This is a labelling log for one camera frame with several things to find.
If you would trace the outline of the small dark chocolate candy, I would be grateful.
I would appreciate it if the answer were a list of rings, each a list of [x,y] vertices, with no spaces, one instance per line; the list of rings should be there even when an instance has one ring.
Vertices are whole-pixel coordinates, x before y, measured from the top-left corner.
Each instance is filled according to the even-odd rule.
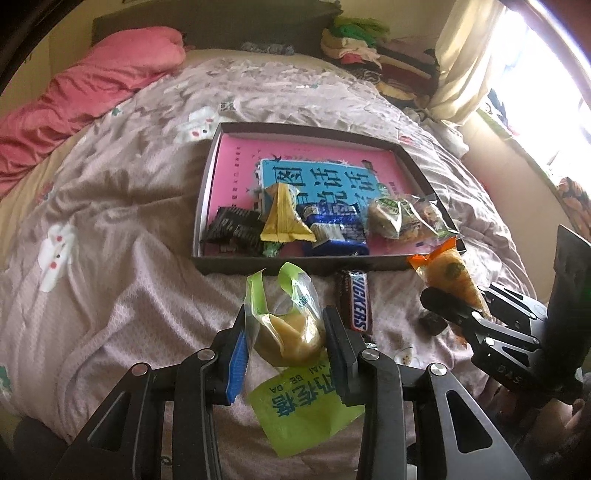
[[[440,315],[426,311],[419,319],[419,324],[431,336],[438,336],[448,328],[448,322]]]

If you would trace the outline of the orange cracker pack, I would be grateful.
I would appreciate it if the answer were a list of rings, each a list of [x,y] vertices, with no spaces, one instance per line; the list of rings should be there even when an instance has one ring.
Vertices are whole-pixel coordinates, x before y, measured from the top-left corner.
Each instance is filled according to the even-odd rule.
[[[451,294],[479,310],[486,319],[493,319],[483,294],[457,249],[455,237],[445,240],[431,253],[413,255],[408,261],[428,287]]]

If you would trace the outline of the clear bag nut cookie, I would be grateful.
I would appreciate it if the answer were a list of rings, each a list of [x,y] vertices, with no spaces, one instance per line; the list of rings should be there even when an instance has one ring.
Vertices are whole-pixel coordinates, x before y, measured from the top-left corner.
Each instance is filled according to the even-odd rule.
[[[402,227],[399,239],[409,242],[445,242],[460,233],[444,220],[434,195],[404,195],[400,199]]]

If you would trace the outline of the round pastry green label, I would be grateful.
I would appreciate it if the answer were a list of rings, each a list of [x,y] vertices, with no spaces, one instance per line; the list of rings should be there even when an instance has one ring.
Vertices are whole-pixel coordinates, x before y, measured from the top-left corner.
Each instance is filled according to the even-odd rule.
[[[399,239],[403,226],[401,202],[390,197],[380,197],[370,202],[368,227],[370,232],[386,239]]]

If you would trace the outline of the snickers bar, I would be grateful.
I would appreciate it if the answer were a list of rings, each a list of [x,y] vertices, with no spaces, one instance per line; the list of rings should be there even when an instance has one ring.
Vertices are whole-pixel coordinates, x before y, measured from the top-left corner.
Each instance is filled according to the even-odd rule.
[[[346,328],[372,337],[374,322],[367,273],[352,270],[339,272],[337,297],[339,313]]]

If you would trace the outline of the green bag yellow cake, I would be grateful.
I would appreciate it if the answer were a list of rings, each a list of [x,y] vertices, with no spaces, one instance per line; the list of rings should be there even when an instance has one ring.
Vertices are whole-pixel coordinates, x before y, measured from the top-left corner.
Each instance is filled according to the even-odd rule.
[[[325,351],[321,302],[310,276],[286,262],[277,274],[290,299],[283,314],[266,303],[263,272],[246,279],[245,313],[253,349],[276,375],[247,390],[247,402],[280,458],[328,441],[365,413],[342,403]]]

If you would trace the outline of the blue white snack packet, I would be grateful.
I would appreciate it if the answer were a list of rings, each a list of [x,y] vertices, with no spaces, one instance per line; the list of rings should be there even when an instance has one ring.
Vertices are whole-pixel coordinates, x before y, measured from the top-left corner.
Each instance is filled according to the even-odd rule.
[[[358,206],[317,202],[297,206],[297,214],[315,234],[304,241],[304,256],[367,256],[370,248]]]

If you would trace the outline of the green black candy wrapper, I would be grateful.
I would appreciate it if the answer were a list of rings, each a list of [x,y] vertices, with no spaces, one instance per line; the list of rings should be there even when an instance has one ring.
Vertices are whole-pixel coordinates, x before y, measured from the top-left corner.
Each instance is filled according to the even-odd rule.
[[[218,245],[224,252],[263,255],[262,215],[236,206],[219,207],[206,228],[204,243]]]

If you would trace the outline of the yellow snack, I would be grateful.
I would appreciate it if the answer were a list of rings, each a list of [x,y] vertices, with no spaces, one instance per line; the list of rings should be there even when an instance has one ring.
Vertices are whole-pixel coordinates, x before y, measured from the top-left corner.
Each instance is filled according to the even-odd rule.
[[[315,233],[297,213],[297,194],[300,191],[296,187],[277,182],[267,188],[266,192],[273,198],[273,202],[260,233],[260,240],[274,243],[317,241]]]

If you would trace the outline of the mauve floral quilt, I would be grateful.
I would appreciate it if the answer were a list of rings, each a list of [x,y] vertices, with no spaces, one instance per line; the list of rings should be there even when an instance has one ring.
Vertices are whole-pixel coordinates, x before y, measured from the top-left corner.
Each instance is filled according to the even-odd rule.
[[[305,57],[193,54],[82,135],[14,237],[1,268],[3,478],[48,478],[132,364],[176,364],[235,319],[245,280],[190,259],[211,139],[232,121],[402,143],[458,225],[473,278],[534,293],[484,187],[373,85]]]

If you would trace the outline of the shallow grey cardboard tray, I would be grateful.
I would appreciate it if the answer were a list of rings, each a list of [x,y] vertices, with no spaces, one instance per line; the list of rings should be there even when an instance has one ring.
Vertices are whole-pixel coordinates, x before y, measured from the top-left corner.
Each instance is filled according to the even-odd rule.
[[[341,269],[394,271],[408,268],[408,257],[427,253],[427,243],[400,244],[368,237],[366,256],[308,256],[291,243],[273,258],[226,253],[206,240],[221,207],[264,213],[270,209],[266,188],[291,183],[303,203],[327,201],[365,206],[382,194],[407,194],[437,200],[423,171],[399,144],[338,130],[276,124],[221,123],[211,143],[202,175],[193,230],[192,257],[204,274],[274,275],[286,262],[311,275]]]

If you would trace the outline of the pink and blue book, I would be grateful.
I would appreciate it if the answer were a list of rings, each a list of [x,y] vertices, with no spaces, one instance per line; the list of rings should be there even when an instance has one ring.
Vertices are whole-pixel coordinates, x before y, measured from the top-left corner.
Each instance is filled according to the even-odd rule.
[[[300,203],[332,202],[367,207],[384,194],[422,193],[393,148],[311,136],[222,132],[211,145],[195,215],[193,255],[217,255],[204,243],[219,207],[266,214],[274,183],[293,185]]]

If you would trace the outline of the pile of folded clothes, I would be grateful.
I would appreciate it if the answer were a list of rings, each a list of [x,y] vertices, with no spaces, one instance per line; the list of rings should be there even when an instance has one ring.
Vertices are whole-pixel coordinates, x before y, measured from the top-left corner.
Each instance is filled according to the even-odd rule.
[[[339,15],[322,31],[320,46],[332,63],[402,110],[425,108],[438,88],[440,65],[429,40],[394,38],[379,20]]]

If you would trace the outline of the cream curtain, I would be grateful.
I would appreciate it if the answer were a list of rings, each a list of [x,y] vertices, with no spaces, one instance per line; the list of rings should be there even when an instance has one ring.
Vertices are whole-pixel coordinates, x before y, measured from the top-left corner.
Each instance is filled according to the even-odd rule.
[[[466,123],[498,73],[497,24],[506,12],[500,1],[457,1],[436,42],[438,88],[427,106],[436,121]]]

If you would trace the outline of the pink blanket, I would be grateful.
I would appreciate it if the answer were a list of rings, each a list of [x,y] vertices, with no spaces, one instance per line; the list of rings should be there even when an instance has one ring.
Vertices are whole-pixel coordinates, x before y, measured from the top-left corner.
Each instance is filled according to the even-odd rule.
[[[119,31],[95,44],[37,99],[1,118],[1,195],[69,137],[184,59],[182,34],[165,26]]]

